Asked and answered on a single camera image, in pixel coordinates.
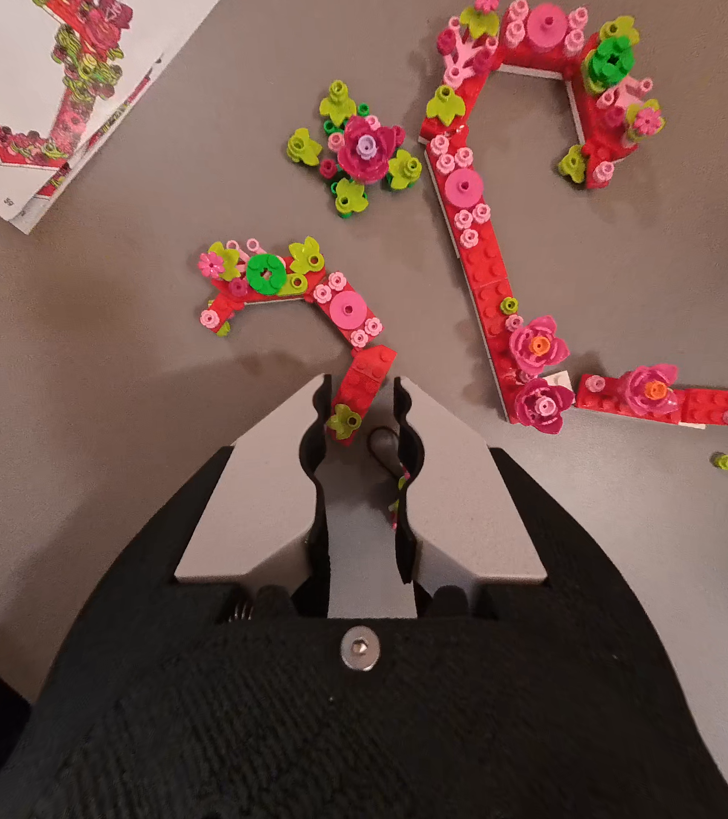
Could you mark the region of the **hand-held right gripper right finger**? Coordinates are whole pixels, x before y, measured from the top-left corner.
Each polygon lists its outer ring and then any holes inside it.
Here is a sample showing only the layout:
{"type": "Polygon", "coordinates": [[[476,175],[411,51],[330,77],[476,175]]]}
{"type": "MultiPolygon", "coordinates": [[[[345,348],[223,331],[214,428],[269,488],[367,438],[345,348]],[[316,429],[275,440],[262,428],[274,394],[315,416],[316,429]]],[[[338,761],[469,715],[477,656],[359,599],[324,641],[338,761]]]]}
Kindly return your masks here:
{"type": "Polygon", "coordinates": [[[408,378],[393,382],[400,490],[396,557],[421,587],[540,584],[546,571],[492,451],[408,378]]]}

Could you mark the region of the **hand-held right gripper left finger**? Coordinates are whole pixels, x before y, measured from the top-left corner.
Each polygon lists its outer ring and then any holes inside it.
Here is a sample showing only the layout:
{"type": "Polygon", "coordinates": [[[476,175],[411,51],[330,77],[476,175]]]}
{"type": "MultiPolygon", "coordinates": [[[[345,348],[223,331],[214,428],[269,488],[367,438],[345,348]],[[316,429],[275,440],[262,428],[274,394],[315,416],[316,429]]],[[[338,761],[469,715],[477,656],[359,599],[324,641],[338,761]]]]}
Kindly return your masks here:
{"type": "Polygon", "coordinates": [[[324,491],[329,375],[312,378],[241,435],[175,569],[177,581],[226,581],[255,596],[279,586],[325,618],[330,561],[324,491]]]}

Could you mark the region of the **curved red brick heart section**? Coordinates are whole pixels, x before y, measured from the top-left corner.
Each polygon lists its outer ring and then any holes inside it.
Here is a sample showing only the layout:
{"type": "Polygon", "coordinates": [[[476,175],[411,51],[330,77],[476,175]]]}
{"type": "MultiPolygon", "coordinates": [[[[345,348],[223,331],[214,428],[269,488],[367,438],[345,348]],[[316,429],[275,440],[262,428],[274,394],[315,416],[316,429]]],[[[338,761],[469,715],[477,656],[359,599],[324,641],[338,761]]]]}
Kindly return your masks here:
{"type": "Polygon", "coordinates": [[[237,241],[217,241],[197,261],[200,273],[217,293],[200,323],[226,337],[230,321],[249,305],[304,301],[315,306],[349,343],[351,363],[331,402],[328,430],[348,445],[360,429],[396,352],[377,343],[380,319],[339,270],[329,270],[318,241],[306,237],[288,246],[287,255],[266,252],[256,239],[246,248],[237,241]]]}

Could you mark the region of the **red brick section two roses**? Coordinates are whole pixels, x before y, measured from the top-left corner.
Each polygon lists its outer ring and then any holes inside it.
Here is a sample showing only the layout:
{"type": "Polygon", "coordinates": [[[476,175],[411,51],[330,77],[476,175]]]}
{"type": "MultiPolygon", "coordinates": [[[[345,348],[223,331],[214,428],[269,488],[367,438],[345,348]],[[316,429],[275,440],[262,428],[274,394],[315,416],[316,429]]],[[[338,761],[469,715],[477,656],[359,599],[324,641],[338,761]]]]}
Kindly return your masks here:
{"type": "Polygon", "coordinates": [[[728,390],[680,388],[677,367],[640,366],[618,378],[584,374],[575,405],[606,415],[688,427],[728,426],[728,390]]]}

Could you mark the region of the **large red brick heart section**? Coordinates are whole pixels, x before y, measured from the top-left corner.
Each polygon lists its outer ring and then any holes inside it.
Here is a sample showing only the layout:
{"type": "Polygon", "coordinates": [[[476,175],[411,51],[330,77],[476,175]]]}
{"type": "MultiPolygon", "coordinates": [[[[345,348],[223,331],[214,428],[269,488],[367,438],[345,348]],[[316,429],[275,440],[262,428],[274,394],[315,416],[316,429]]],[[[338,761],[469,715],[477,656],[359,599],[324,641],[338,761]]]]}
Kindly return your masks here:
{"type": "Polygon", "coordinates": [[[659,133],[665,117],[650,97],[653,80],[633,74],[641,38],[634,17],[620,15],[596,31],[588,19],[584,6],[566,12],[555,3],[515,1],[502,9],[499,2],[472,2],[437,36],[443,77],[420,131],[505,418],[548,435],[561,431],[574,392],[543,373],[568,358],[568,346],[552,317],[526,321],[520,313],[467,144],[469,121],[493,72],[559,80],[578,144],[557,171],[576,187],[606,188],[616,165],[659,133]]]}

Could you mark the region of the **brick rose with green leaves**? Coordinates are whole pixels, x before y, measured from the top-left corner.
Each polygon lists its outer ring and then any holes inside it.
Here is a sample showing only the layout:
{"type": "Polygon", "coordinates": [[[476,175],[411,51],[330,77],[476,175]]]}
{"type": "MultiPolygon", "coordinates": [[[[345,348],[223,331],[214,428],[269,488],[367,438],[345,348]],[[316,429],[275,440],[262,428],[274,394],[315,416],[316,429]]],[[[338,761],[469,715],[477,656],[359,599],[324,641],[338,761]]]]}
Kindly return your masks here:
{"type": "Polygon", "coordinates": [[[368,208],[370,188],[404,192],[420,180],[422,162],[404,149],[405,129],[383,125],[368,104],[353,99],[343,80],[328,86],[319,115],[326,145],[308,128],[297,128],[287,139],[286,156],[318,170],[342,219],[368,208]]]}

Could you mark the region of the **building instruction booklet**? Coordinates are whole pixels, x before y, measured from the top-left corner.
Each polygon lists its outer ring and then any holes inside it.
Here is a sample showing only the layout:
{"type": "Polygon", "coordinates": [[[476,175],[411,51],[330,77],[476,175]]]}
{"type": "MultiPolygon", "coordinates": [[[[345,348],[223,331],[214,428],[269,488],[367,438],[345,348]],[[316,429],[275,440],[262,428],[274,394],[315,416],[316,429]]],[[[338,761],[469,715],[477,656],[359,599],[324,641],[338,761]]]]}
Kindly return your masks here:
{"type": "Polygon", "coordinates": [[[0,1],[0,217],[28,234],[215,1],[0,1]]]}

